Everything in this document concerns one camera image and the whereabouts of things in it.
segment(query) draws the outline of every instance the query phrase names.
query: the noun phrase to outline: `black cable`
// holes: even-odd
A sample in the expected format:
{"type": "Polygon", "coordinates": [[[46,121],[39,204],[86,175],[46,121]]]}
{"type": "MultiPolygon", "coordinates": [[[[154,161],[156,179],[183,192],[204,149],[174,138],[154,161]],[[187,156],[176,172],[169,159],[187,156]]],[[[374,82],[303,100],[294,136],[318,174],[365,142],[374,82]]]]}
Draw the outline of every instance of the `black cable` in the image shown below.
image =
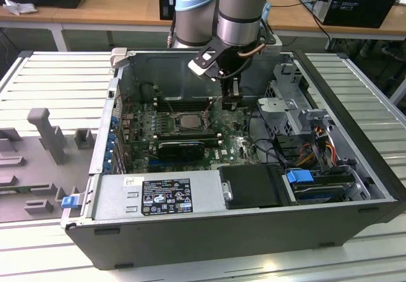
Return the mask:
{"type": "Polygon", "coordinates": [[[3,30],[3,28],[0,29],[0,32],[2,33],[3,36],[5,36],[5,38],[8,40],[8,42],[10,42],[10,44],[15,48],[15,50],[17,52],[20,52],[19,48],[16,47],[16,45],[14,44],[13,41],[10,40],[10,38],[7,36],[6,32],[3,30]]]}
{"type": "Polygon", "coordinates": [[[251,60],[252,60],[252,57],[248,57],[248,58],[246,59],[246,61],[244,61],[244,63],[241,65],[241,67],[240,67],[238,70],[236,70],[236,71],[234,71],[234,72],[232,72],[231,74],[228,74],[228,75],[226,75],[226,76],[220,77],[219,79],[220,79],[220,80],[223,80],[223,79],[230,79],[230,78],[232,78],[232,77],[238,75],[239,73],[243,72],[243,71],[248,67],[248,64],[251,62],[251,60]]]}
{"type": "Polygon", "coordinates": [[[258,109],[259,115],[261,116],[261,118],[262,118],[262,120],[264,121],[264,123],[265,123],[265,125],[267,126],[267,128],[270,129],[270,126],[268,125],[268,123],[267,123],[266,120],[264,119],[264,116],[262,115],[261,110],[260,110],[260,109],[258,108],[258,106],[256,105],[254,108],[252,108],[251,113],[249,114],[248,121],[247,121],[247,136],[248,136],[248,140],[250,141],[250,143],[253,143],[259,151],[262,151],[263,153],[265,153],[265,154],[267,154],[267,155],[273,157],[274,159],[276,159],[276,160],[278,160],[278,161],[281,161],[282,163],[284,163],[284,165],[285,165],[286,167],[296,167],[293,163],[290,163],[290,161],[288,161],[288,160],[287,160],[282,154],[280,154],[278,151],[275,150],[275,154],[272,154],[272,153],[270,153],[269,151],[266,151],[265,149],[263,149],[262,147],[260,147],[260,146],[258,146],[258,145],[256,144],[256,142],[258,142],[258,141],[264,141],[264,140],[269,141],[270,139],[261,138],[261,139],[255,140],[255,141],[252,140],[249,127],[250,127],[252,115],[253,115],[255,109],[258,109]]]}
{"type": "Polygon", "coordinates": [[[351,56],[351,48],[349,47],[347,40],[343,39],[343,41],[344,41],[345,45],[347,46],[348,51],[350,52],[349,56],[351,56]]]}
{"type": "Polygon", "coordinates": [[[299,3],[296,3],[296,4],[292,4],[292,5],[272,5],[271,4],[271,8],[291,8],[292,6],[298,6],[298,5],[302,5],[302,4],[306,4],[306,3],[316,3],[317,2],[317,0],[316,1],[308,1],[308,2],[299,2],[299,3]]]}
{"type": "Polygon", "coordinates": [[[330,35],[329,35],[329,34],[322,28],[322,26],[318,23],[318,20],[317,20],[315,14],[314,14],[314,9],[315,9],[316,2],[319,2],[319,1],[325,1],[325,0],[316,0],[316,1],[313,3],[313,5],[311,6],[311,15],[313,16],[313,19],[315,20],[315,22],[316,22],[317,26],[320,28],[320,30],[322,30],[323,33],[327,36],[327,38],[329,38],[329,49],[330,49],[330,47],[331,47],[331,38],[330,38],[330,35]]]}
{"type": "Polygon", "coordinates": [[[173,40],[173,33],[175,31],[175,25],[176,25],[176,12],[173,13],[173,19],[171,23],[171,28],[169,29],[169,33],[167,36],[167,48],[172,47],[172,40],[173,40]]]}
{"type": "Polygon", "coordinates": [[[297,39],[298,37],[295,37],[289,44],[283,44],[282,46],[291,46],[297,39]]]}
{"type": "Polygon", "coordinates": [[[271,31],[271,33],[274,35],[273,30],[272,30],[271,25],[269,24],[269,22],[266,22],[266,25],[268,26],[268,29],[271,31]]]}
{"type": "Polygon", "coordinates": [[[264,26],[264,30],[265,30],[265,44],[269,43],[269,40],[271,39],[271,34],[270,31],[268,30],[268,21],[265,21],[261,18],[261,23],[264,26]]]}

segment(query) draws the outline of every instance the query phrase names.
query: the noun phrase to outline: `wooden desk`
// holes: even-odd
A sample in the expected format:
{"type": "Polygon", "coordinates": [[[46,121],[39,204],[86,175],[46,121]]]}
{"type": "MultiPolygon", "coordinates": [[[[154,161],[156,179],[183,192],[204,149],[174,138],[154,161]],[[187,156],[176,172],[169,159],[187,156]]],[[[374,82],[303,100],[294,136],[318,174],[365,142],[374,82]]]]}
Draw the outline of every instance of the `wooden desk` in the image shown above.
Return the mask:
{"type": "MultiPolygon", "coordinates": [[[[292,5],[298,0],[269,0],[273,5],[292,5]]],[[[167,32],[170,21],[159,19],[159,0],[83,0],[76,9],[39,7],[39,12],[15,16],[0,9],[0,27],[49,29],[59,51],[69,50],[64,30],[167,32]]],[[[311,13],[302,5],[271,8],[268,18],[278,35],[325,37],[311,13]]],[[[394,6],[379,29],[330,27],[332,38],[404,40],[406,7],[394,6]]]]}
{"type": "Polygon", "coordinates": [[[83,0],[76,9],[59,9],[54,22],[124,25],[163,25],[159,19],[159,0],[83,0]]]}

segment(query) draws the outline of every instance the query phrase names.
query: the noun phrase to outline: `warning label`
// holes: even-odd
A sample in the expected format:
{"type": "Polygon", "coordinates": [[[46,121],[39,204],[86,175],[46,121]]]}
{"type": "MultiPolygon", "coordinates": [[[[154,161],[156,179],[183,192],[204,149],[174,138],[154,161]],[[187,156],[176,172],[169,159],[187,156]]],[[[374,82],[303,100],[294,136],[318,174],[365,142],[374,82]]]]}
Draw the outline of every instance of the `warning label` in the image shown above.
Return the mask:
{"type": "Polygon", "coordinates": [[[142,183],[143,215],[184,214],[193,212],[189,179],[166,179],[142,183]]]}

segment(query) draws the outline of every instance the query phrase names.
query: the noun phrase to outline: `slotted aluminum surface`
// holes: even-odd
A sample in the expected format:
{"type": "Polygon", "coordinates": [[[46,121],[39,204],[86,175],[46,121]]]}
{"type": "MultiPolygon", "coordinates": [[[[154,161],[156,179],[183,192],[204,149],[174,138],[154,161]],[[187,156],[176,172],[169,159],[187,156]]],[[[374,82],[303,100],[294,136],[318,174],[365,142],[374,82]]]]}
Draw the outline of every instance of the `slotted aluminum surface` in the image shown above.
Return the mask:
{"type": "MultiPolygon", "coordinates": [[[[41,56],[36,55],[36,59],[42,61],[41,56]]],[[[328,62],[326,59],[333,59],[333,61],[337,62],[337,57],[313,56],[313,61],[317,61],[317,59],[319,59],[319,62],[328,62]]],[[[324,77],[336,78],[336,80],[340,78],[343,80],[357,79],[356,76],[347,79],[350,77],[348,74],[327,74],[324,77]]],[[[339,97],[341,101],[346,103],[347,108],[354,108],[354,111],[369,111],[369,108],[379,110],[381,108],[380,104],[382,104],[373,94],[363,94],[360,98],[340,94],[339,97]]],[[[98,108],[96,102],[98,99],[88,99],[87,102],[90,102],[90,100],[93,100],[93,102],[88,105],[88,108],[98,108]]],[[[52,104],[55,108],[61,108],[62,105],[58,101],[53,101],[52,104]]],[[[21,106],[24,108],[27,103],[23,102],[21,106]]],[[[388,136],[391,138],[403,137],[403,132],[398,130],[404,129],[404,126],[396,119],[392,120],[392,124],[390,122],[378,122],[364,124],[362,127],[368,129],[369,135],[379,135],[375,133],[377,132],[375,130],[380,129],[383,132],[388,131],[388,136]]],[[[406,152],[395,151],[386,153],[385,156],[392,157],[391,161],[393,163],[404,163],[406,152]]],[[[368,227],[342,247],[109,272],[99,271],[93,267],[90,260],[60,228],[58,220],[37,222],[32,226],[24,226],[24,224],[26,223],[8,226],[8,228],[0,226],[0,278],[2,280],[15,282],[67,282],[72,281],[72,279],[78,279],[79,281],[128,282],[394,282],[405,281],[406,277],[405,214],[390,223],[368,227]]],[[[181,235],[178,243],[179,253],[182,253],[182,247],[187,243],[180,240],[181,235]]],[[[241,243],[236,243],[236,245],[243,244],[244,239],[241,239],[241,243]]]]}
{"type": "Polygon", "coordinates": [[[60,126],[64,134],[74,134],[77,128],[97,134],[108,82],[114,76],[110,53],[34,52],[19,60],[14,74],[0,85],[1,127],[36,136],[27,115],[31,108],[48,108],[51,125],[60,126]]]}
{"type": "MultiPolygon", "coordinates": [[[[341,59],[336,54],[307,56],[393,172],[406,184],[404,115],[350,60],[341,59]]],[[[317,106],[323,108],[312,88],[309,93],[317,106]]]]}

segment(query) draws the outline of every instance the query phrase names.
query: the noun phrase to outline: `blue tab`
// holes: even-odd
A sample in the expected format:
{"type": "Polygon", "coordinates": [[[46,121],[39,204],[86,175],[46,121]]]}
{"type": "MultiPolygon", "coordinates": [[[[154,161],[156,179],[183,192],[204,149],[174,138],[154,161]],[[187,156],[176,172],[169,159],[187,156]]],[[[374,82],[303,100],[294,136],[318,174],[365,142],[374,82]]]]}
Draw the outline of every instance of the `blue tab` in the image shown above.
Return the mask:
{"type": "Polygon", "coordinates": [[[61,203],[62,209],[65,208],[79,208],[79,197],[78,196],[66,196],[62,199],[61,203]]]}
{"type": "Polygon", "coordinates": [[[286,174],[289,183],[314,182],[314,178],[309,170],[291,170],[286,174]]]}

